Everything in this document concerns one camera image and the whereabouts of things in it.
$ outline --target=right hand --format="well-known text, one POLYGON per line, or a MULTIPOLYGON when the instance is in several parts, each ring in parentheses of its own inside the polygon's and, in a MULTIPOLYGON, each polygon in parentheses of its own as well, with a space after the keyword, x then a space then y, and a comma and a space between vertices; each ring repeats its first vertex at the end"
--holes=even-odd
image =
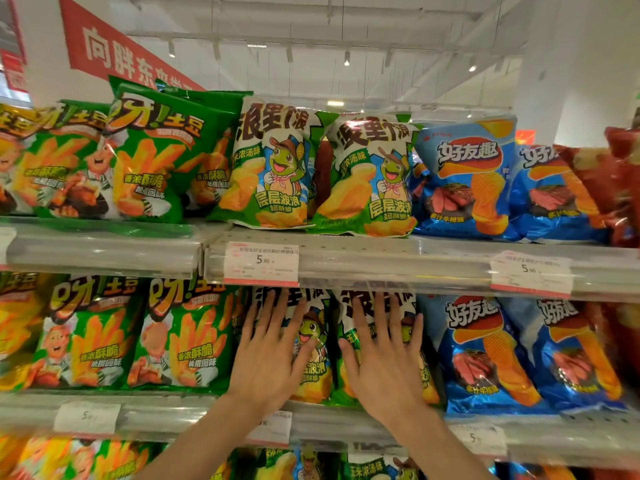
POLYGON ((411 342, 404 345, 400 304, 395 293, 389 293, 391 312, 387 321, 384 293, 377 292, 374 320, 377 338, 369 332, 362 304, 353 298, 353 322, 360 339, 361 362, 346 339, 339 345, 349 382, 364 409, 386 427, 396 438, 403 424, 427 406, 422 399, 420 378, 420 345, 422 315, 416 316, 411 342))

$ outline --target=metal shelf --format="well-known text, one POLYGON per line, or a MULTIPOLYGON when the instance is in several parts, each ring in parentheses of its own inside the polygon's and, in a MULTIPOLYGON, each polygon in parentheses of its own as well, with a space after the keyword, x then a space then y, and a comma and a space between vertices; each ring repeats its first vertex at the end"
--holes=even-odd
MULTIPOLYGON (((73 400, 120 403, 116 435, 124 439, 169 441, 201 418, 216 398, 154 392, 101 394, 28 390, 0 394, 0 429, 52 435, 61 403, 73 400)), ((402 451, 389 432, 363 411, 289 401, 293 412, 291 444, 320 451, 402 451)), ((615 467, 640 470, 640 416, 594 412, 557 417, 470 417, 447 419, 490 423, 503 428, 510 460, 526 463, 615 467)))
POLYGON ((228 224, 167 225, 5 217, 17 235, 6 250, 12 271, 190 278, 202 266, 202 243, 228 224))
POLYGON ((205 249, 207 279, 222 281, 229 241, 299 245, 302 287, 515 296, 490 289, 491 258, 512 250, 571 258, 574 299, 640 302, 640 260, 635 249, 418 236, 318 236, 236 227, 219 234, 205 249))

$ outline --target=left hand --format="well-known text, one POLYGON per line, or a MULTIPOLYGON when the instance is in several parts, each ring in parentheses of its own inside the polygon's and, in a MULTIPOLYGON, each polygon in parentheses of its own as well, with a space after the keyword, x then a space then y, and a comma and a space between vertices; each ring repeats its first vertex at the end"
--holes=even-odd
POLYGON ((253 332, 256 304, 247 313, 242 339, 236 354, 227 396, 251 407, 260 419, 277 411, 300 384, 317 339, 308 340, 293 361, 293 345, 307 306, 300 301, 282 337, 280 329, 287 311, 289 290, 280 293, 274 307, 275 291, 270 291, 253 332))

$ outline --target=hand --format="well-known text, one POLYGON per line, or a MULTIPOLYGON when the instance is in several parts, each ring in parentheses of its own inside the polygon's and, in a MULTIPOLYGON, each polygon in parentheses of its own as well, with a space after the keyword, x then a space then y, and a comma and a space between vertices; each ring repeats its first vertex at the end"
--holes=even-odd
POLYGON ((353 298, 353 322, 360 339, 360 364, 346 339, 340 339, 339 345, 356 397, 364 409, 397 439, 402 424, 411 421, 414 413, 426 408, 422 399, 419 365, 423 325, 420 314, 413 325, 411 342, 405 346, 400 304, 395 293, 389 295, 391 313, 387 322, 384 293, 376 293, 375 342, 371 338, 362 304, 358 298, 353 298))
POLYGON ((280 329, 287 311, 289 290, 283 288, 276 307, 275 291, 267 295, 262 314, 253 332, 257 313, 252 304, 242 330, 227 395, 248 404, 262 419, 282 407, 300 384, 317 339, 307 341, 293 361, 293 345, 307 306, 300 301, 282 338, 280 329))

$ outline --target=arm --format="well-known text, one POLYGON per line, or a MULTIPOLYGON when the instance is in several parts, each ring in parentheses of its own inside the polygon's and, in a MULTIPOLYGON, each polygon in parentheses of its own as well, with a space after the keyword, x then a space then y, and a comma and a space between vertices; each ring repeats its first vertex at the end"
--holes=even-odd
POLYGON ((244 322, 228 392, 167 450, 136 476, 136 480, 209 480, 231 451, 242 445, 260 421, 282 407, 294 393, 316 346, 309 340, 295 361, 293 343, 302 323, 301 301, 280 338, 289 291, 283 289, 274 308, 269 292, 258 325, 255 304, 244 322))
POLYGON ((349 380, 364 409, 409 450, 430 480, 495 480, 482 462, 449 430, 437 412, 422 399, 419 354, 422 315, 414 325, 412 340, 402 339, 400 306, 390 294, 387 322, 384 294, 376 293, 374 318, 377 341, 371 339, 360 300, 353 300, 353 321, 360 338, 361 363, 345 339, 339 344, 349 380))

